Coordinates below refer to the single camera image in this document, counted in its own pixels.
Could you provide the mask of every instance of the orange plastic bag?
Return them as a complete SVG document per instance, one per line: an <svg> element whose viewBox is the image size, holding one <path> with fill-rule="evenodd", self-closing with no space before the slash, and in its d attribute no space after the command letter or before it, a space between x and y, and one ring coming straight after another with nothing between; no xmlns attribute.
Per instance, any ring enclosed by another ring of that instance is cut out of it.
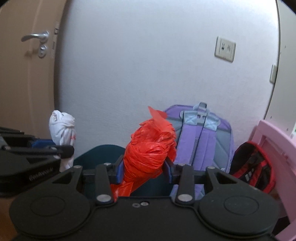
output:
<svg viewBox="0 0 296 241"><path fill-rule="evenodd" d="M123 182L111 185L115 200L129 196L150 178L159 176L167 156L175 160L176 133L172 124L165 119L165 112L148 108L152 118L140 124L126 147Z"/></svg>

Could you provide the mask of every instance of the backpack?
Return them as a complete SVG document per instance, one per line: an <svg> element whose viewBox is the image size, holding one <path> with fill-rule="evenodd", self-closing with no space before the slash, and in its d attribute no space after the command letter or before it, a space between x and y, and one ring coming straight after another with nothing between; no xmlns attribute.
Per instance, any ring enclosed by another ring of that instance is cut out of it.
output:
<svg viewBox="0 0 296 241"><path fill-rule="evenodd" d="M236 150L230 174L265 193L270 193L276 183L269 157L254 142L245 142Z"/></svg>
<svg viewBox="0 0 296 241"><path fill-rule="evenodd" d="M167 120L176 131L177 157L175 164L188 164L194 170L205 171L214 166L229 172L234 155L234 142L230 124L210 112L206 103L195 106L173 105L165 111ZM178 185L174 185L174 199ZM203 185L195 185L195 199L205 195Z"/></svg>

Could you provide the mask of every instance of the silver door handle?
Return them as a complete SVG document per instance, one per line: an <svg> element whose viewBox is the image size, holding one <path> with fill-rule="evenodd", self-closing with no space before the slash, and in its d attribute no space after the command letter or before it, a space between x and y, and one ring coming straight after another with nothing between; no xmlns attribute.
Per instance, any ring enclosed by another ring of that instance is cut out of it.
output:
<svg viewBox="0 0 296 241"><path fill-rule="evenodd" d="M41 34L30 34L30 35L25 35L21 38L21 41L27 41L29 39L39 39L41 43L45 43L49 38L49 32L45 31Z"/></svg>

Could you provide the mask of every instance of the white plastic bag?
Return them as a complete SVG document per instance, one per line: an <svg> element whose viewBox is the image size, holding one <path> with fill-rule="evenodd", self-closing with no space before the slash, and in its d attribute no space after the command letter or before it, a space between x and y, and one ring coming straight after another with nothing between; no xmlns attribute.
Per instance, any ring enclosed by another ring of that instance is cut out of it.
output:
<svg viewBox="0 0 296 241"><path fill-rule="evenodd" d="M54 110L49 119L49 130L56 145L74 145L76 140L75 118L65 112ZM62 159L60 172L73 166L74 157Z"/></svg>

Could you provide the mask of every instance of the pink furniture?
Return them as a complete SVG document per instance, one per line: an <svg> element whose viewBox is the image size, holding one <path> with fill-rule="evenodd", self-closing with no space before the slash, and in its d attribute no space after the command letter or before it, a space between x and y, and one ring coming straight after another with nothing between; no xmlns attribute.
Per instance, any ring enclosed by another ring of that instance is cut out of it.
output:
<svg viewBox="0 0 296 241"><path fill-rule="evenodd" d="M265 120L261 120L252 138L270 157L276 175L276 190L286 210L290 225L276 238L296 239L296 142Z"/></svg>

